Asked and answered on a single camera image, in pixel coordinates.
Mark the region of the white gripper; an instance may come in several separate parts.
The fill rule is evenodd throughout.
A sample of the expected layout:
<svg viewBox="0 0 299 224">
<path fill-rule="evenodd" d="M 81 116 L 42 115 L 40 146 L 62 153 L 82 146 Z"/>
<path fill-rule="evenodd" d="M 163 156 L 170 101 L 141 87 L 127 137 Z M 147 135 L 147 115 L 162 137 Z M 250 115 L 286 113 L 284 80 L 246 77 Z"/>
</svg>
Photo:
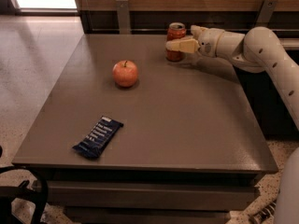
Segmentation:
<svg viewBox="0 0 299 224">
<path fill-rule="evenodd" d="M 184 53 L 195 53 L 199 51 L 201 55 L 215 58 L 218 42 L 223 33 L 224 31 L 222 29 L 192 25 L 191 34 L 194 38 L 198 38 L 198 41 L 191 37 L 183 37 L 167 41 L 165 47 L 170 51 Z"/>
</svg>

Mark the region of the striped robot base part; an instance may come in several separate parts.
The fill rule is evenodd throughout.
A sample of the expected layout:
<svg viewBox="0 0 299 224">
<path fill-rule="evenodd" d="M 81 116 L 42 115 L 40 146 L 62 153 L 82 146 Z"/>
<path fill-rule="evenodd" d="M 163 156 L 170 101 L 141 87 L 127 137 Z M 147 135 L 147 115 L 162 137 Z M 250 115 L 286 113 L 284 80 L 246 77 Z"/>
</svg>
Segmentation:
<svg viewBox="0 0 299 224">
<path fill-rule="evenodd" d="M 264 208 L 262 208 L 260 211 L 258 211 L 256 214 L 249 217 L 249 221 L 251 224 L 262 224 L 264 221 L 266 221 L 268 218 L 272 217 L 275 214 L 277 206 L 277 201 L 273 201 Z"/>
</svg>

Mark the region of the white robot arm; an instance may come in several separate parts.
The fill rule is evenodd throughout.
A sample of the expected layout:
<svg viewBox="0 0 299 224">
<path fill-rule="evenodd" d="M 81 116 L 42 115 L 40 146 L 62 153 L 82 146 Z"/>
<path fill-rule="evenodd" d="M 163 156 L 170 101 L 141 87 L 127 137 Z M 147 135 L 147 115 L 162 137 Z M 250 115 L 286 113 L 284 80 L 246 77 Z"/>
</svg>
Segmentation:
<svg viewBox="0 0 299 224">
<path fill-rule="evenodd" d="M 170 51 L 223 58 L 251 73 L 265 71 L 299 129 L 299 65 L 266 27 L 246 34 L 217 28 L 191 27 L 191 35 L 165 43 Z M 268 210 L 274 224 L 299 224 L 299 148 L 287 159 L 280 179 L 276 206 Z"/>
</svg>

